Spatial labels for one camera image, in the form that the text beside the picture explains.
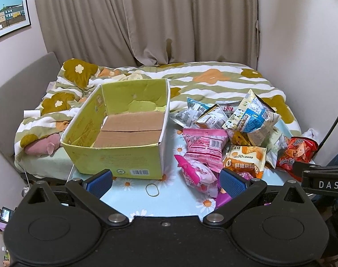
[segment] small screen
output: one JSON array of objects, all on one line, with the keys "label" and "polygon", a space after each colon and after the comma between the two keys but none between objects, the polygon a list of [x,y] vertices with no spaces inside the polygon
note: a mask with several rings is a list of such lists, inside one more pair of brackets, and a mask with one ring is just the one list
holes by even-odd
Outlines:
[{"label": "small screen", "polygon": [[8,222],[8,221],[9,221],[9,214],[10,214],[10,212],[9,212],[8,210],[2,209],[1,219],[2,219],[3,221]]}]

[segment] white wall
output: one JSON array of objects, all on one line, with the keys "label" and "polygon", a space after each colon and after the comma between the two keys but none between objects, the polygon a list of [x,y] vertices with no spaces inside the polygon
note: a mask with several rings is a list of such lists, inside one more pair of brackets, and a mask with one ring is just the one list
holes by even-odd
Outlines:
[{"label": "white wall", "polygon": [[[0,38],[0,86],[47,53],[41,34],[34,0],[27,0],[31,26]],[[15,208],[20,200],[23,181],[0,154],[0,207]],[[0,234],[0,266],[3,266]]]},{"label": "white wall", "polygon": [[[302,131],[324,137],[338,115],[338,0],[259,0],[258,70],[282,89]],[[338,153],[338,125],[316,162]]]}]

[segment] blue gripper pad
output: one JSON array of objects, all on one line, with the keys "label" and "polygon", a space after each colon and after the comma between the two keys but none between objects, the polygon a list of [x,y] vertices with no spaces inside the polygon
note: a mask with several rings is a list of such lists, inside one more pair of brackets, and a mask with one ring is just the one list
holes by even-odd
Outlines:
[{"label": "blue gripper pad", "polygon": [[88,182],[86,190],[100,199],[111,187],[112,172],[108,171],[91,182]]},{"label": "blue gripper pad", "polygon": [[220,184],[232,198],[235,198],[247,189],[250,182],[230,170],[223,169],[220,172]]}]

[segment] pig plush toy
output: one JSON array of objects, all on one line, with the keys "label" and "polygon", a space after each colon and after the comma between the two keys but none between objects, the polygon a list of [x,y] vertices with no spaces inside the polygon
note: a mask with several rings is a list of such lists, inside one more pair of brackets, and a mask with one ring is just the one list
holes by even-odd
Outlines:
[{"label": "pig plush toy", "polygon": [[48,137],[36,140],[24,148],[24,152],[31,156],[51,155],[60,146],[60,134],[51,134]]}]

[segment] tissue roll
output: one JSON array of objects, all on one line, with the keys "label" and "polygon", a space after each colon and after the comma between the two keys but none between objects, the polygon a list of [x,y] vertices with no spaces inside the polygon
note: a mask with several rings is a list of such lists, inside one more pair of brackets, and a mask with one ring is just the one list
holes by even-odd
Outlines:
[{"label": "tissue roll", "polygon": [[24,118],[39,118],[40,117],[40,110],[25,110],[23,113]]}]

